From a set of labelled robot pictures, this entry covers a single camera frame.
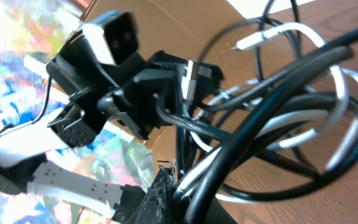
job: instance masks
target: white cable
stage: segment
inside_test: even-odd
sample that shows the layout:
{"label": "white cable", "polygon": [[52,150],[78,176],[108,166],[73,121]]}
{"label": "white cable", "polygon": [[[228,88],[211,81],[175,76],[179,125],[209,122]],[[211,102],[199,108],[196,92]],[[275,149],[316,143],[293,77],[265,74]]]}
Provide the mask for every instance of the white cable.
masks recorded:
{"label": "white cable", "polygon": [[[304,24],[300,24],[297,22],[283,24],[281,26],[263,31],[263,42],[265,42],[269,38],[275,37],[276,35],[279,35],[289,30],[298,30],[304,33],[317,47],[322,47],[325,44],[324,39],[316,31]],[[337,103],[332,112],[330,113],[329,117],[327,118],[326,122],[318,128],[312,128],[291,138],[282,140],[277,143],[273,143],[268,147],[268,149],[289,149],[295,146],[299,146],[300,144],[303,144],[307,141],[316,139],[318,136],[325,133],[327,130],[329,130],[339,122],[339,120],[342,118],[343,114],[346,111],[347,103],[349,101],[346,79],[342,74],[341,68],[338,65],[333,65],[329,69],[335,82]]]}
{"label": "white cable", "polygon": [[[241,90],[242,88],[245,88],[247,86],[252,86],[252,85],[256,85],[258,84],[258,80],[257,79],[253,79],[253,80],[248,80],[246,81],[245,83],[241,84],[241,85],[238,85],[238,86],[234,86],[228,90],[225,91],[225,93],[227,95],[229,94],[232,94],[232,93],[235,93],[239,90]],[[219,94],[218,96],[216,96],[215,98],[213,98],[211,101],[208,102],[208,105],[214,105],[216,104],[217,102],[219,102],[219,100],[223,99],[224,96],[222,94]],[[201,110],[200,112],[198,112],[197,116],[196,116],[196,119],[199,119],[200,117],[202,117],[202,115],[204,115],[204,110]]]}
{"label": "white cable", "polygon": [[[358,73],[349,69],[344,68],[343,71],[353,78],[358,84]],[[326,164],[326,170],[331,170],[343,159],[350,147],[354,144],[354,141],[358,137],[358,112],[357,116],[353,118],[351,125],[349,126],[341,144],[336,149],[334,155],[329,159]]]}
{"label": "white cable", "polygon": [[[303,110],[303,111],[294,111],[286,113],[280,116],[276,116],[268,121],[268,123],[260,130],[257,137],[269,133],[278,128],[284,127],[288,124],[302,122],[302,121],[312,121],[317,119],[324,119],[328,117],[328,112],[325,110]],[[200,147],[204,147],[205,151],[209,152],[212,150],[212,147],[205,144],[197,134],[191,134],[193,139]],[[207,157],[197,164],[192,170],[190,170],[183,178],[179,184],[177,191],[185,192],[191,184],[193,184],[211,165],[215,159],[218,152],[221,150],[221,147],[211,154],[208,154]]]}
{"label": "white cable", "polygon": [[[270,119],[267,124],[259,131],[257,137],[264,135],[268,132],[276,130],[277,128],[281,128],[288,124],[301,122],[301,121],[313,121],[317,119],[323,119],[328,117],[328,112],[325,110],[301,110],[301,111],[293,111],[289,113],[282,114],[280,116],[276,116]],[[206,144],[199,135],[191,132],[191,137],[195,140],[197,145],[204,149],[206,152],[212,150],[212,147]]]}
{"label": "white cable", "polygon": [[220,194],[220,193],[217,193],[215,196],[218,200],[222,200],[224,202],[245,203],[245,204],[257,204],[258,203],[256,201],[244,200],[244,199],[232,196],[232,195],[224,195],[224,194]]}

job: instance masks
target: white cable sleeve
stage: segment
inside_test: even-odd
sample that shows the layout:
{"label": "white cable sleeve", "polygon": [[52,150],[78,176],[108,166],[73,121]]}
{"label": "white cable sleeve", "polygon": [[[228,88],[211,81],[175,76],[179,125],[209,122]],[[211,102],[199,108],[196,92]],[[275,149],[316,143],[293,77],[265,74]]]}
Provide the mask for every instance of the white cable sleeve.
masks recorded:
{"label": "white cable sleeve", "polygon": [[[324,119],[328,117],[328,112],[325,110],[304,110],[304,111],[294,111],[290,113],[286,113],[277,117],[272,118],[269,122],[260,130],[258,133],[258,137],[264,135],[268,132],[286,126],[288,124],[297,123],[301,121],[311,121],[316,119]],[[201,147],[203,146],[205,151],[209,152],[212,150],[212,147],[205,144],[197,134],[191,134],[196,143]],[[208,154],[207,157],[197,164],[192,170],[190,170],[182,179],[182,182],[177,188],[178,192],[184,192],[190,187],[191,184],[194,183],[211,165],[213,160],[215,159],[218,152],[221,150],[221,147],[211,154]]]}
{"label": "white cable sleeve", "polygon": [[[225,91],[225,93],[227,95],[231,94],[231,93],[235,93],[239,90],[241,90],[242,88],[245,88],[247,86],[252,86],[252,85],[256,85],[258,84],[258,80],[257,79],[253,79],[253,80],[248,80],[245,83],[238,85],[238,86],[234,86],[228,90]],[[223,99],[224,95],[223,94],[219,94],[218,96],[216,96],[215,98],[213,98],[211,101],[208,102],[208,105],[214,105],[217,102],[219,102],[219,100]],[[201,110],[200,112],[198,112],[196,119],[199,119],[200,117],[202,117],[202,115],[204,115],[204,110]]]}
{"label": "white cable sleeve", "polygon": [[[269,39],[289,30],[298,30],[304,33],[317,47],[322,47],[325,44],[324,39],[312,28],[297,22],[290,22],[278,27],[271,28],[269,30],[264,31],[263,35],[265,39]],[[274,143],[268,147],[270,150],[289,149],[291,147],[299,146],[300,144],[315,139],[321,134],[325,133],[330,128],[332,128],[342,118],[343,114],[346,111],[347,103],[349,101],[346,79],[342,74],[341,68],[338,65],[333,65],[329,69],[335,82],[337,103],[332,112],[330,113],[329,117],[327,118],[326,122],[318,128],[309,129],[301,134],[293,136],[292,138],[282,140],[278,143]]]}
{"label": "white cable sleeve", "polygon": [[[349,69],[343,69],[344,72],[351,78],[353,78],[358,84],[358,73]],[[355,140],[358,137],[358,112],[357,116],[352,120],[349,129],[347,130],[341,144],[336,149],[334,155],[329,159],[328,163],[326,164],[326,170],[331,170],[339,162],[343,159],[346,153],[349,151],[350,147],[354,144]]]}
{"label": "white cable sleeve", "polygon": [[111,218],[114,206],[120,203],[122,190],[118,184],[99,180],[65,170],[52,161],[41,163],[27,183],[30,194],[47,195],[88,207]]}
{"label": "white cable sleeve", "polygon": [[216,197],[216,199],[224,201],[224,202],[244,203],[244,204],[257,204],[258,203],[258,202],[255,202],[255,201],[244,200],[244,199],[232,196],[232,195],[224,195],[224,194],[220,194],[220,193],[217,193],[215,195],[215,197]]}

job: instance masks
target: white plastic piece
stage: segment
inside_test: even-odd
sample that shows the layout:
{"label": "white plastic piece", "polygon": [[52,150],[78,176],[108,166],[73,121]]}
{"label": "white plastic piece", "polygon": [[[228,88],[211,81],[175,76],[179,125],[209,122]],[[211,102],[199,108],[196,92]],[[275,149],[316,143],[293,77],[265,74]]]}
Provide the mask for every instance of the white plastic piece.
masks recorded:
{"label": "white plastic piece", "polygon": [[[328,112],[325,110],[304,110],[304,111],[294,111],[290,113],[286,113],[277,117],[272,118],[269,122],[260,130],[257,137],[269,133],[275,129],[281,128],[288,124],[297,123],[301,121],[311,121],[316,119],[324,119],[328,116]],[[197,134],[191,134],[196,143],[202,147],[205,151],[209,152],[212,150],[212,147],[205,144]],[[211,165],[213,160],[215,159],[218,152],[221,150],[221,147],[214,152],[207,155],[207,157],[202,160],[199,164],[194,167],[194,169],[190,170],[186,176],[182,178],[180,182],[177,192],[180,194],[185,192],[191,184],[193,184],[199,177],[201,177],[204,172]]]}
{"label": "white plastic piece", "polygon": [[24,159],[47,151],[68,148],[65,142],[50,128],[47,128],[47,124],[53,121],[61,111],[62,109],[59,108],[44,116],[35,124],[1,136],[0,166],[3,168],[11,167]]}
{"label": "white plastic piece", "polygon": [[267,39],[263,36],[262,32],[256,32],[237,41],[236,47],[240,50],[250,50],[262,45]]}
{"label": "white plastic piece", "polygon": [[42,78],[49,78],[47,65],[31,57],[30,55],[24,56],[23,65],[31,72],[40,75]]}
{"label": "white plastic piece", "polygon": [[34,172],[34,180],[27,184],[30,194],[57,197],[83,205],[112,218],[114,204],[119,204],[120,185],[107,184],[65,170],[52,161],[41,164]]}
{"label": "white plastic piece", "polygon": [[224,195],[224,194],[220,194],[220,193],[217,193],[215,195],[215,197],[218,200],[221,200],[221,201],[224,201],[224,202],[231,202],[231,203],[244,203],[244,204],[257,204],[258,203],[258,202],[255,202],[255,201],[244,200],[244,199],[232,196],[232,195]]}
{"label": "white plastic piece", "polygon": [[104,30],[94,24],[83,24],[82,31],[96,59],[106,65],[116,65],[109,45],[104,37]]}
{"label": "white plastic piece", "polygon": [[185,77],[181,79],[181,92],[184,100],[192,101],[196,91],[196,80],[189,80]]}

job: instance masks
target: brown cardboard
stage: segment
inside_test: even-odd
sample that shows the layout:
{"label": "brown cardboard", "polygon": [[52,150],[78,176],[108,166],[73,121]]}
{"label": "brown cardboard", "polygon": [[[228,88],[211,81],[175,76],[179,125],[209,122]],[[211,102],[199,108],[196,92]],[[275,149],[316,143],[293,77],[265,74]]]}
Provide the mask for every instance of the brown cardboard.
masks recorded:
{"label": "brown cardboard", "polygon": [[135,14],[145,58],[158,50],[196,58],[219,29],[241,19],[223,0],[98,0],[86,21],[109,10]]}

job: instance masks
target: black cable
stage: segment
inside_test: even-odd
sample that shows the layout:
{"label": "black cable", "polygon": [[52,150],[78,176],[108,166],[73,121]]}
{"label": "black cable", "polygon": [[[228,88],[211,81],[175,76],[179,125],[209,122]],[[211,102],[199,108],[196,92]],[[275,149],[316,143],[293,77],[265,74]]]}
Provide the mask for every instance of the black cable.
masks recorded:
{"label": "black cable", "polygon": [[[292,135],[290,133],[287,133],[285,135],[286,138],[291,138]],[[295,156],[295,158],[302,164],[308,166],[308,167],[313,167],[314,169],[316,169],[316,167],[308,160],[308,158],[305,156],[305,154],[301,151],[301,149],[298,146],[292,147],[291,148],[291,152],[293,153],[293,155]]]}
{"label": "black cable", "polygon": [[78,222],[80,221],[80,218],[81,218],[81,215],[82,215],[82,212],[84,211],[84,209],[85,209],[85,206],[82,206],[80,214],[78,214],[77,220],[75,221],[75,224],[78,224]]}
{"label": "black cable", "polygon": [[[304,122],[300,122],[300,123],[293,123],[293,124],[288,124],[284,127],[275,129],[269,133],[266,133],[260,137],[258,137],[257,139],[255,139],[255,141],[251,144],[250,148],[253,149],[254,151],[259,151],[259,153],[256,155],[258,158],[261,158],[262,160],[272,163],[273,165],[276,165],[277,162],[277,166],[282,167],[283,169],[286,170],[294,170],[294,172],[299,173],[300,175],[303,175],[305,177],[315,177],[316,175],[318,175],[318,173],[315,170],[310,170],[309,168],[298,164],[296,162],[291,162],[288,163],[288,159],[284,160],[280,157],[279,159],[275,158],[275,157],[271,157],[271,154],[275,154],[267,152],[267,151],[263,151],[264,148],[266,146],[268,146],[269,144],[275,142],[277,139],[279,139],[281,136],[283,136],[285,133],[294,130],[295,128],[299,127],[299,125],[303,124]],[[210,150],[208,153],[211,154],[214,151],[218,150],[221,147],[220,144],[218,144],[217,146],[213,147],[212,150]],[[245,158],[239,159],[236,162],[236,166],[235,168],[237,168],[238,166],[241,165],[242,160],[246,160]],[[195,192],[195,189],[199,186],[200,182],[197,181],[195,182],[195,184],[192,185],[190,192],[189,190],[186,191],[186,194],[189,196],[189,198],[192,198],[193,193]]]}
{"label": "black cable", "polygon": [[[336,103],[337,103],[337,98],[336,98],[336,92],[334,92],[334,91],[309,93],[309,94],[305,94],[305,95],[294,96],[284,106],[284,108],[280,111],[279,114],[289,113],[291,111],[296,111],[296,110],[314,110],[314,109],[331,110],[335,107]],[[357,105],[358,105],[358,101],[353,96],[349,96],[349,106],[347,107],[347,109],[356,114],[357,110],[358,110]],[[269,142],[268,144],[270,144],[270,142],[273,142],[273,141],[269,141],[268,138],[274,138],[273,135],[278,136],[278,133],[272,133],[272,135],[267,136],[266,139],[255,140],[252,143],[252,145],[254,145],[253,147],[258,147],[258,146],[255,146],[255,143],[258,141],[261,142],[262,144],[264,143],[264,141],[268,141]],[[317,177],[320,178],[320,176],[317,173],[316,167],[313,166],[307,159],[305,160],[306,157],[304,157],[302,155],[297,159],[299,161],[301,161],[304,164],[304,166],[302,166],[301,164],[299,164],[295,161],[292,161],[291,159],[281,156],[275,152],[258,153],[255,156],[258,159],[262,159],[265,162],[268,162],[269,164],[271,164],[273,166],[280,167],[284,170],[287,170],[287,171],[290,171],[290,172],[293,172],[293,173],[296,173],[299,175],[303,175],[305,177],[313,177],[314,179]],[[239,162],[236,164],[235,168],[240,166],[246,160],[247,160],[247,158],[243,156],[239,160]],[[255,194],[253,192],[245,193],[245,191],[236,189],[236,188],[231,187],[230,185],[227,185],[227,184],[223,184],[222,188],[223,188],[223,190],[227,190],[227,192],[229,192],[230,194],[233,194],[233,192],[236,192],[239,194],[247,194],[247,195]]]}
{"label": "black cable", "polygon": [[197,148],[197,143],[193,140],[189,133],[189,155],[186,160],[185,173],[193,166],[194,160],[196,159]]}
{"label": "black cable", "polygon": [[[251,24],[260,24],[262,22],[262,18],[251,18],[251,19],[244,19],[238,22],[235,22],[223,30],[220,30],[215,36],[206,44],[205,48],[201,52],[200,56],[198,57],[199,62],[203,62],[209,51],[215,45],[215,43],[222,38],[224,35],[228,34],[229,32],[238,29],[240,27],[245,27]],[[274,24],[281,25],[282,23],[276,19],[269,19],[265,21],[267,24],[274,26]],[[293,32],[284,32],[284,35],[290,40],[291,46],[293,49],[297,49],[297,41],[296,37],[293,35]]]}
{"label": "black cable", "polygon": [[289,97],[314,80],[318,74],[335,63],[351,58],[352,55],[353,51],[349,47],[338,47],[312,58],[308,63],[288,74],[288,78],[251,111],[230,138],[223,143],[224,150],[220,150],[203,177],[186,211],[188,224],[200,223],[204,219],[215,192],[230,173],[236,159],[247,153],[252,140],[275,111],[279,110]]}
{"label": "black cable", "polygon": [[227,120],[235,112],[235,110],[236,110],[235,108],[230,109],[223,116],[221,116],[218,122],[216,122],[215,128],[220,128],[222,124],[225,122],[225,120]]}
{"label": "black cable", "polygon": [[38,122],[44,115],[45,115],[45,112],[47,110],[47,107],[48,107],[48,102],[49,102],[49,93],[50,93],[50,87],[52,86],[52,78],[49,77],[48,79],[48,83],[47,83],[47,88],[46,88],[46,91],[45,91],[45,100],[44,100],[44,104],[42,106],[42,109],[41,109],[41,112],[40,114],[33,120],[31,121],[31,123],[27,124],[27,125],[23,125],[23,126],[16,126],[15,128],[10,128],[8,129],[9,131],[5,131],[3,133],[0,134],[0,137],[6,135],[6,134],[9,134],[13,131],[17,131],[19,129],[22,129],[24,127],[27,127],[29,125],[32,125],[32,124],[35,124],[36,122]]}
{"label": "black cable", "polygon": [[165,99],[167,97],[167,89],[164,89],[162,93],[159,95],[159,99],[157,100],[156,111],[158,115],[166,122],[170,124],[174,124],[179,128],[185,128],[188,131],[194,132],[196,134],[209,137],[211,139],[216,139],[218,141],[226,140],[230,133],[227,133],[218,128],[214,128],[210,125],[207,125],[197,119],[191,119],[181,116],[176,116],[168,113],[165,110],[164,104]]}
{"label": "black cable", "polygon": [[[180,82],[181,82],[181,73],[179,71],[176,72],[176,79],[173,81],[173,88],[175,92],[175,114],[177,116],[181,116],[183,114],[183,97],[181,94]],[[183,128],[176,128],[176,150],[175,150],[175,157],[176,157],[176,166],[177,166],[177,175],[178,180],[183,177],[182,172],[185,168],[185,150],[186,150],[186,134]]]}
{"label": "black cable", "polygon": [[223,190],[232,196],[242,198],[244,200],[254,200],[259,202],[272,202],[277,200],[288,200],[291,198],[297,198],[310,194],[318,189],[321,189],[330,183],[334,182],[342,175],[344,175],[349,169],[358,161],[358,138],[351,147],[351,150],[346,154],[343,161],[336,165],[331,170],[325,172],[318,179],[303,184],[292,189],[283,190],[279,192],[269,193],[250,193],[246,191],[238,191],[231,186],[223,185]]}
{"label": "black cable", "polygon": [[[204,123],[206,123],[208,125],[211,125],[211,123],[213,121],[213,116],[212,115],[213,115],[213,113],[212,114],[211,113],[204,113],[202,115],[202,117],[200,117],[200,121],[202,121],[202,122],[204,122]],[[204,136],[200,136],[200,138],[201,138],[201,140],[203,140],[203,142],[205,142],[205,144],[207,144],[207,145],[211,144],[211,141],[212,141],[211,138],[206,138]],[[198,145],[197,145],[197,148],[198,148],[199,154],[198,154],[198,158],[196,160],[196,163],[199,163],[207,155],[207,153],[206,153],[206,151],[204,149],[200,148]]]}
{"label": "black cable", "polygon": [[52,78],[49,77],[48,78],[48,83],[47,83],[47,88],[46,88],[46,91],[45,91],[45,100],[44,100],[44,104],[42,105],[42,109],[41,109],[41,112],[39,113],[39,115],[29,124],[25,125],[25,126],[19,126],[17,128],[12,128],[10,125],[7,125],[5,126],[4,128],[2,128],[2,130],[0,130],[0,137],[6,135],[6,134],[9,134],[13,131],[16,131],[18,129],[22,129],[24,127],[27,127],[28,125],[32,125],[32,124],[35,124],[36,122],[38,122],[44,115],[45,115],[45,112],[47,110],[47,106],[48,106],[48,102],[49,102],[49,93],[50,93],[50,87],[52,86]]}
{"label": "black cable", "polygon": [[328,42],[326,45],[322,46],[321,48],[318,48],[307,55],[303,56],[300,60],[297,60],[283,69],[281,69],[276,74],[272,75],[268,79],[264,80],[263,82],[259,83],[257,86],[253,87],[249,91],[236,96],[230,101],[227,101],[226,103],[222,103],[220,105],[202,105],[202,109],[207,111],[221,111],[221,110],[228,110],[230,108],[238,107],[242,103],[247,103],[250,100],[253,100],[257,97],[259,97],[261,94],[263,94],[270,86],[274,85],[275,83],[283,80],[287,77],[289,73],[296,70],[299,66],[303,65],[304,63],[310,61],[312,58],[315,58],[335,47],[339,46],[347,46],[350,44],[353,44],[354,42],[358,41],[358,29],[353,30],[352,32],[349,32],[347,34],[344,34],[337,39]]}
{"label": "black cable", "polygon": [[44,99],[44,104],[42,105],[42,109],[40,114],[38,114],[38,116],[31,122],[32,124],[35,124],[36,122],[38,122],[39,120],[41,120],[41,118],[45,115],[45,113],[47,112],[47,108],[48,108],[48,102],[49,102],[49,93],[50,93],[50,87],[52,86],[52,77],[48,78],[48,83],[47,83],[47,89],[45,91],[45,99]]}
{"label": "black cable", "polygon": [[[296,5],[295,0],[290,0],[290,1],[291,1],[291,8],[293,11],[295,22],[300,22],[298,6]],[[270,19],[269,12],[270,12],[270,9],[272,8],[274,2],[275,2],[275,0],[269,0],[269,2],[266,4],[266,7],[262,13],[262,20],[264,22],[259,23],[258,31],[264,30],[265,23]],[[293,47],[293,50],[295,53],[295,58],[299,59],[301,57],[301,33],[300,33],[300,31],[297,31],[296,37],[297,37],[296,47]],[[263,71],[262,71],[262,60],[260,58],[260,47],[259,46],[257,46],[255,48],[254,57],[255,57],[255,69],[256,69],[257,78],[261,82],[264,80],[264,76],[263,76]]]}

